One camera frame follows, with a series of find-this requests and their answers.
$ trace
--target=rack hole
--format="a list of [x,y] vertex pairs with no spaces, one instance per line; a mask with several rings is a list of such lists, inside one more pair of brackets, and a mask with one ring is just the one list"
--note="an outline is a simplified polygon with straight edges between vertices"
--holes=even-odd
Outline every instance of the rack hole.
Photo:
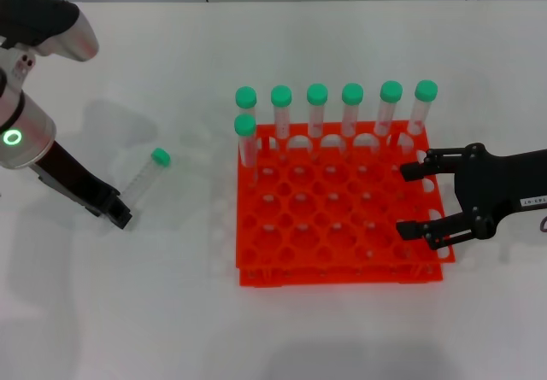
[[424,187],[424,192],[427,194],[435,190],[435,183],[431,179],[423,178],[421,184]]
[[406,245],[397,245],[393,249],[393,254],[395,255],[397,259],[406,260],[406,259],[410,259],[410,256],[412,255],[412,251]]
[[426,154],[426,151],[422,151],[421,149],[418,149],[416,151],[416,160],[422,164],[424,159],[426,158],[427,154]]
[[448,246],[437,249],[437,256],[439,259],[446,259],[450,256],[450,249]]
[[291,245],[300,249],[313,249],[319,243],[319,235],[313,226],[300,224],[291,232]]
[[296,166],[289,169],[289,180],[293,184],[306,185],[314,179],[314,171],[310,167]]
[[360,203],[367,213],[384,213],[389,207],[385,195],[377,190],[364,192],[361,195]]
[[384,177],[384,171],[382,167],[378,164],[372,165],[358,165],[357,166],[357,177],[368,183],[379,182]]
[[388,248],[393,242],[392,232],[383,224],[368,224],[365,237],[376,248]]
[[274,225],[264,225],[255,234],[253,244],[262,251],[274,250],[281,244],[281,232]]
[[323,178],[332,184],[343,184],[349,176],[343,165],[327,164],[323,167]]
[[315,199],[305,193],[294,195],[289,201],[289,209],[298,216],[308,216],[315,212]]
[[391,205],[388,214],[390,222],[402,222],[404,220],[416,219],[418,207],[408,202],[397,202]]
[[279,199],[274,195],[263,195],[255,205],[255,212],[260,217],[272,217],[281,209]]
[[340,153],[345,151],[345,141],[336,134],[326,135],[321,139],[322,148],[338,148]]
[[313,147],[308,137],[305,137],[304,135],[296,135],[294,137],[289,138],[289,142],[287,143],[287,148],[288,149],[307,149],[308,152],[311,152]]
[[279,171],[271,167],[258,168],[258,184],[260,186],[273,186],[279,181]]
[[271,150],[279,151],[279,143],[274,137],[260,137],[256,140],[256,148],[262,150],[262,145],[268,143],[268,147]]
[[361,261],[371,260],[374,256],[374,251],[364,246],[356,248],[356,258]]
[[441,213],[437,209],[429,209],[427,212],[430,220],[441,219]]
[[346,194],[331,193],[326,196],[325,209],[335,217],[343,217],[351,211],[351,199]]
[[397,141],[397,146],[401,148],[403,154],[408,154],[414,149],[414,140],[409,134],[401,132]]
[[351,248],[357,243],[357,235],[347,224],[333,224],[326,234],[328,242],[338,248]]
[[377,152],[379,149],[379,140],[373,134],[363,133],[357,135],[353,140],[354,147],[366,147],[372,152]]

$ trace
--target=fallen test tube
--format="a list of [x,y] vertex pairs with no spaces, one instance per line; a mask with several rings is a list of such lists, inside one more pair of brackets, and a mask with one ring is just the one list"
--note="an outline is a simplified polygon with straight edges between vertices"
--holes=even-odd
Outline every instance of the fallen test tube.
[[437,91],[437,85],[428,79],[420,81],[416,86],[416,99],[407,127],[407,132],[410,135],[420,135],[424,130],[427,113],[429,113],[431,103],[437,98]]
[[328,90],[323,84],[312,84],[308,88],[307,98],[309,102],[308,136],[318,138],[323,135],[323,116]]
[[240,87],[236,91],[236,104],[241,114],[255,116],[256,91],[251,87]]
[[386,81],[379,92],[378,118],[374,124],[374,134],[385,137],[390,132],[393,113],[403,96],[403,86],[397,81]]
[[244,167],[256,165],[256,122],[249,114],[240,114],[233,123],[239,135],[239,154]]
[[353,137],[356,135],[357,117],[359,115],[359,104],[364,97],[364,91],[359,84],[350,83],[342,90],[342,101],[344,102],[344,117],[342,119],[342,135]]
[[272,89],[271,100],[273,104],[273,116],[275,120],[275,136],[278,139],[289,137],[291,118],[289,105],[292,102],[291,89],[286,85],[277,85]]
[[132,179],[127,188],[121,192],[121,200],[129,207],[133,208],[140,197],[151,187],[159,175],[171,164],[171,156],[161,149],[156,148],[150,154],[150,160],[144,165],[143,169]]

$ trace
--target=robotic arm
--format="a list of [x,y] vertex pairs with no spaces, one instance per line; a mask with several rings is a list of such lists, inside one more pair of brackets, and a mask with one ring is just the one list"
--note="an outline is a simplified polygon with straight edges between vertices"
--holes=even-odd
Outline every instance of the robotic arm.
[[0,165],[30,167],[49,187],[123,229],[132,215],[120,192],[55,141],[56,126],[22,90],[35,54],[87,61],[98,52],[89,22],[62,0],[0,0]]
[[423,163],[401,166],[406,181],[437,173],[454,173],[462,212],[426,222],[397,222],[402,239],[424,237],[431,249],[489,239],[507,215],[547,208],[547,149],[495,156],[482,143],[472,143],[466,148],[429,149]]

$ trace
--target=plastic test tube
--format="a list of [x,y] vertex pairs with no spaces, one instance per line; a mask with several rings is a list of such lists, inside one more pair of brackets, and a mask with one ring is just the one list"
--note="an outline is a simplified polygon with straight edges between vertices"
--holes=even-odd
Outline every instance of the plastic test tube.
[[359,84],[350,83],[342,90],[342,101],[344,102],[344,117],[342,119],[342,135],[353,137],[356,135],[357,116],[359,115],[359,104],[364,97],[364,91]]
[[390,132],[393,113],[403,96],[403,86],[397,81],[386,81],[379,92],[378,118],[374,124],[374,134],[385,137]]
[[150,154],[150,160],[121,193],[121,200],[129,208],[133,208],[140,197],[170,164],[171,156],[165,150],[161,148],[154,149]]
[[437,98],[437,85],[428,79],[420,81],[416,86],[415,102],[410,115],[407,132],[410,135],[420,135],[424,129],[429,107],[435,98]]
[[318,138],[323,135],[323,116],[328,90],[323,84],[312,84],[308,88],[307,98],[309,102],[308,135],[311,138]]
[[239,153],[244,167],[252,168],[256,165],[256,122],[249,114],[238,115],[233,123],[239,135]]
[[251,87],[241,87],[236,91],[236,104],[240,114],[255,116],[256,91]]
[[277,85],[272,89],[271,100],[273,104],[273,116],[275,119],[275,136],[278,139],[289,137],[289,105],[292,102],[291,89],[286,85]]

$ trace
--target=test tube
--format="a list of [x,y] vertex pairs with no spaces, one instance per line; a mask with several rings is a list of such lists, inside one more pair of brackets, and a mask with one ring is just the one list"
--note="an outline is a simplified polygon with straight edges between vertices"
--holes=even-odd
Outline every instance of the test tube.
[[275,119],[275,136],[278,139],[289,137],[289,105],[292,102],[291,89],[286,85],[277,85],[272,89],[271,100]]
[[239,153],[244,167],[252,168],[256,165],[256,122],[249,114],[240,114],[233,123],[239,135]]
[[307,98],[309,102],[308,135],[311,138],[318,138],[323,135],[323,116],[328,90],[323,84],[312,84],[308,88]]
[[240,87],[236,91],[236,104],[240,114],[255,116],[256,91],[251,87]]
[[171,156],[161,148],[156,148],[150,154],[150,160],[121,192],[121,200],[133,208],[140,197],[149,189],[159,175],[171,164]]
[[427,113],[432,101],[437,98],[437,91],[437,85],[429,79],[420,81],[416,86],[416,99],[412,107],[409,126],[407,127],[407,132],[410,135],[420,135],[424,130]]
[[385,137],[390,132],[393,113],[403,96],[403,86],[397,81],[386,81],[379,91],[378,118],[374,124],[374,134]]
[[342,101],[344,102],[344,117],[342,119],[342,135],[353,137],[356,135],[357,116],[359,115],[359,104],[364,97],[364,91],[359,84],[350,83],[342,90]]

